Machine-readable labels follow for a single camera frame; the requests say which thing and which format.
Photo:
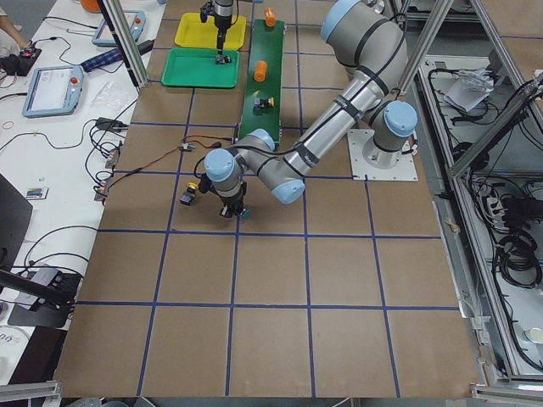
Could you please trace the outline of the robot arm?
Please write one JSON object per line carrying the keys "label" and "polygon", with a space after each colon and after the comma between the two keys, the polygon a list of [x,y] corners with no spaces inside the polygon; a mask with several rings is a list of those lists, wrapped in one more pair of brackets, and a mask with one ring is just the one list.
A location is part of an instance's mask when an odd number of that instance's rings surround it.
{"label": "robot arm", "polygon": [[374,130],[371,146],[379,153],[400,154],[415,131],[418,117],[407,102],[387,96],[406,67],[406,33],[390,18],[363,1],[337,1],[321,28],[322,39],[352,73],[350,84],[288,150],[278,153],[270,134],[256,129],[230,148],[217,148],[204,158],[199,191],[223,203],[221,216],[244,216],[251,170],[282,204],[305,190],[304,177],[358,121]]}
{"label": "robot arm", "polygon": [[214,18],[214,25],[218,30],[216,37],[216,50],[223,53],[227,31],[232,26],[233,8],[238,6],[238,1],[210,0],[200,7],[199,17],[201,23],[206,23],[209,17]]}

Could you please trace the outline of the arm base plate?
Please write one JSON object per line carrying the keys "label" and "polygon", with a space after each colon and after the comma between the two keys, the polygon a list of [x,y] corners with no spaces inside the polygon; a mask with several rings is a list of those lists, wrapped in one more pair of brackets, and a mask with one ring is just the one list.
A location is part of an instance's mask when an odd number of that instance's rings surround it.
{"label": "arm base plate", "polygon": [[389,153],[374,144],[374,131],[351,129],[347,132],[352,178],[359,181],[418,181],[411,145]]}

